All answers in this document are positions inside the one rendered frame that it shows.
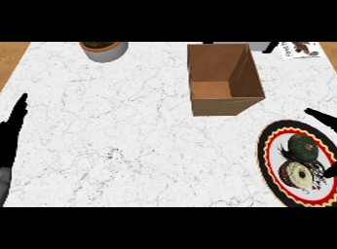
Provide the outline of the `dark green squash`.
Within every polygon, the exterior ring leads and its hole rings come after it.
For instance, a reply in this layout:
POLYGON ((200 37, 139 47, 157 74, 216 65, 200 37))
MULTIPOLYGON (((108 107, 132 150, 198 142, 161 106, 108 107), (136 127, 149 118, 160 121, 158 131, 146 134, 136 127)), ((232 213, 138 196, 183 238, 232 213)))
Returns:
POLYGON ((303 162, 316 160, 318 146, 309 136, 294 134, 288 140, 288 149, 297 160, 303 162))

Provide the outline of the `red and black rimmed plate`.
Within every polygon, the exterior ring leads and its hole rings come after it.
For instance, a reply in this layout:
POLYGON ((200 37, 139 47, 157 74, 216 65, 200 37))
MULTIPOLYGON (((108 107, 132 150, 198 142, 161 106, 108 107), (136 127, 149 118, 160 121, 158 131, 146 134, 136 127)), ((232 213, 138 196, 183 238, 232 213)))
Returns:
POLYGON ((326 180, 326 186, 306 192, 288 187, 276 175, 287 161, 278 152, 294 134, 307 135, 316 142, 318 159, 325 167, 337 161, 337 147, 323 133, 310 125, 284 120, 272 123, 263 130, 257 142, 257 161, 262 178, 269 190, 288 207, 337 207, 337 177, 326 180))

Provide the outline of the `brown cardboard box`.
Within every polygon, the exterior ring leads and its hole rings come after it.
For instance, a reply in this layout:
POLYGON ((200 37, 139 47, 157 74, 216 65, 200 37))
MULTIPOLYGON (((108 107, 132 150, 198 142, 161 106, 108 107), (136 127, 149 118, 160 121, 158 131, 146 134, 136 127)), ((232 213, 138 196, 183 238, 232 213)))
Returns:
POLYGON ((192 112, 236 116, 264 99, 248 44, 188 45, 192 112))

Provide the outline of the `chocolate frosted donut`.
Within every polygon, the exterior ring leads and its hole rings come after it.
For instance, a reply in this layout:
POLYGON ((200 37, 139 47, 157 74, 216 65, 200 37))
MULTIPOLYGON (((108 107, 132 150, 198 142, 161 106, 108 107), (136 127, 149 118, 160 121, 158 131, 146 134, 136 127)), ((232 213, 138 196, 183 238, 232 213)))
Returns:
POLYGON ((297 189, 312 187, 313 177, 309 169, 295 161, 287 160, 278 170, 284 184, 297 189))

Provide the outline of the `white printed package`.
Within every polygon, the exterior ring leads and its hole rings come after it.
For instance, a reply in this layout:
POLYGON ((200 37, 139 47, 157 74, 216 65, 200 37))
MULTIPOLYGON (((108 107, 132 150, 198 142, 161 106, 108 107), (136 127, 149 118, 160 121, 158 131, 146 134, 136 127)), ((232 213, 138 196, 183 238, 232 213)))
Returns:
POLYGON ((281 42, 279 51, 285 59, 323 57, 322 47, 318 42, 281 42))

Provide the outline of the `grey plant pot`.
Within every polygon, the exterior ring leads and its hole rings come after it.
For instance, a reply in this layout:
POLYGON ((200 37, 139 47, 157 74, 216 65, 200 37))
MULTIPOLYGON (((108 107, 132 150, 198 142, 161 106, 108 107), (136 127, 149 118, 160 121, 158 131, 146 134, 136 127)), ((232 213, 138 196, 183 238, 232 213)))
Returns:
POLYGON ((129 49, 129 43, 115 42, 112 45, 101 49, 89 48, 84 44, 81 44, 81 48, 87 58, 95 62, 104 63, 117 60, 124 55, 129 49))

